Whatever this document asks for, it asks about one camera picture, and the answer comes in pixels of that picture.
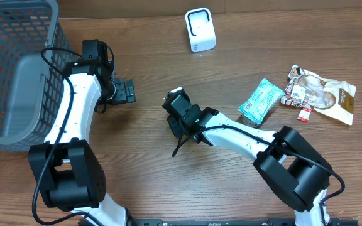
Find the grey plastic mesh basket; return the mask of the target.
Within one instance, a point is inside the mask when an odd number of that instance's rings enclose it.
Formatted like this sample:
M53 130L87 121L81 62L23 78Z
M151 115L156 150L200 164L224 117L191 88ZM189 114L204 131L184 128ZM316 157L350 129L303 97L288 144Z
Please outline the grey plastic mesh basket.
M0 149L27 151L50 132L74 61L54 0L0 1Z

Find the red snack stick packet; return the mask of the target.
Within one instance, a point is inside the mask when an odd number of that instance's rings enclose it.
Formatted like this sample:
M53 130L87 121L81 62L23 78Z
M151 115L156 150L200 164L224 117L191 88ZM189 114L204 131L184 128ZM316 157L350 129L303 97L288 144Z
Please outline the red snack stick packet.
M299 112L299 114L298 114L298 116L297 116L297 119L298 119L299 121L308 123L311 112L312 112L312 109L311 109L311 108L303 107L303 108L300 110L300 112Z

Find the teal orange snack packet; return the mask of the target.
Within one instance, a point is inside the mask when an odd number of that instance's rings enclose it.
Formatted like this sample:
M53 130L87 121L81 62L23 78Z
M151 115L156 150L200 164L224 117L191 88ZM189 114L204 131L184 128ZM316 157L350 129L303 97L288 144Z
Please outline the teal orange snack packet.
M261 125L269 110L284 93L282 89L264 78L251 97L238 110L242 115Z

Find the white barcode scanner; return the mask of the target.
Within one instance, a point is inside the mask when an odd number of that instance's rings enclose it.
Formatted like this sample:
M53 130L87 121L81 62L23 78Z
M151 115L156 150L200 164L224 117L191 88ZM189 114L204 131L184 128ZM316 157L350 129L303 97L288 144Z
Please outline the white barcode scanner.
M185 24L193 53L211 50L216 46L214 23L208 8L187 11Z

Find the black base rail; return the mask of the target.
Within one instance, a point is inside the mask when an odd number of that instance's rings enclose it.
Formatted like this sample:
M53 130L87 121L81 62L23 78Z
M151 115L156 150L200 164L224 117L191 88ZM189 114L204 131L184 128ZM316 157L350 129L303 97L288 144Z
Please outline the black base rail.
M78 226L93 225L87 221L79 221ZM137 226L293 226L292 218L274 218L259 221L229 221L229 222L208 222L208 221L162 221L160 219L139 219ZM357 220L340 220L332 218L329 225L332 226L358 226Z

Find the beige brown snack bag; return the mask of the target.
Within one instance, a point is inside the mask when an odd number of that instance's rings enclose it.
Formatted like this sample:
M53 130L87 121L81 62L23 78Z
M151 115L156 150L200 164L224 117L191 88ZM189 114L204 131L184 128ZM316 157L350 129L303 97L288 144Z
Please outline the beige brown snack bag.
M346 81L322 78L293 65L285 95L280 102L293 107L315 110L347 125L353 124L356 87Z

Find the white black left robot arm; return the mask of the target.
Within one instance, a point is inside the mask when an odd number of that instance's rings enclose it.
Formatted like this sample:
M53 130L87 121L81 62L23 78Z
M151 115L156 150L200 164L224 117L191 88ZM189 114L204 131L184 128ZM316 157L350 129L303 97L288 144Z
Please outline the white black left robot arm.
M82 53L57 72L63 97L43 144L33 145L28 161L36 180L31 204L40 225L81 216L89 225L136 225L129 210L106 191L102 166L89 145L99 106L133 103L132 80L115 77L114 53L100 40L85 40Z

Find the small orange white box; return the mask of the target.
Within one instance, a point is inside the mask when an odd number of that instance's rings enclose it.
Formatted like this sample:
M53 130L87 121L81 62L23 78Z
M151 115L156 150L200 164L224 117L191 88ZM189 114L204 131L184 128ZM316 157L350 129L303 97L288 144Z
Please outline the small orange white box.
M178 92L180 90L183 90L183 88L182 87L177 87L177 88L171 90L170 93L175 93L175 92Z

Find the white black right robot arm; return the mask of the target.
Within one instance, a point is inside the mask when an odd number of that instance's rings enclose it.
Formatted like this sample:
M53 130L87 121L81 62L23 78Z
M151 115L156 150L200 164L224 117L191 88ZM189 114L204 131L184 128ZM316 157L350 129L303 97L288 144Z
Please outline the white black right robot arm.
M328 225L325 197L331 165L294 129L255 129L218 110L192 104L181 87L169 91L163 108L179 150L186 142L230 149L252 160L272 192L295 212L295 225Z

